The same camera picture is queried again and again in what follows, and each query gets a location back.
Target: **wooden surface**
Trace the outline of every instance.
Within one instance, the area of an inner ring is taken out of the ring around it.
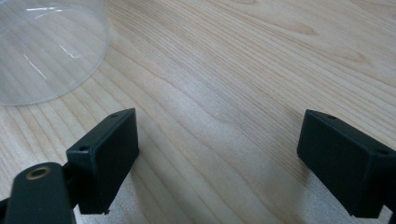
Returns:
[[[391,0],[112,0],[98,71],[0,107],[0,196],[106,115],[135,107],[141,154],[108,216],[78,223],[387,223],[350,217],[299,161],[304,111],[396,148]]]

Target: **black bracket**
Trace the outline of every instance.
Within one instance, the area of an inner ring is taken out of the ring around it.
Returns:
[[[32,166],[0,202],[0,223],[75,223],[81,214],[107,214],[139,154],[134,109],[108,116],[67,151],[68,163]]]
[[[307,110],[298,156],[354,217],[396,211],[396,152],[342,120]]]

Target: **screw hole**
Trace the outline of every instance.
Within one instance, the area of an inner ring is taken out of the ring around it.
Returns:
[[[382,148],[377,148],[375,151],[376,151],[376,153],[381,154],[381,155],[388,155],[389,154],[389,151],[387,151],[385,149],[382,149]]]
[[[26,175],[28,180],[36,180],[50,173],[50,168],[47,166],[39,167],[29,172]]]
[[[79,148],[79,151],[88,151],[90,148],[90,146],[82,146]]]

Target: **transparent plastic lid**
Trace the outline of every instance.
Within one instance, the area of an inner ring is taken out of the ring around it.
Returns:
[[[73,90],[96,70],[107,45],[103,1],[0,0],[0,105]]]

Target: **table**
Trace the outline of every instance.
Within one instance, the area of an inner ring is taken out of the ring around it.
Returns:
[[[140,156],[107,216],[78,223],[387,223],[350,217],[298,159],[306,109],[396,148],[396,3],[106,1],[111,43],[80,87],[0,107],[0,196],[108,114]]]

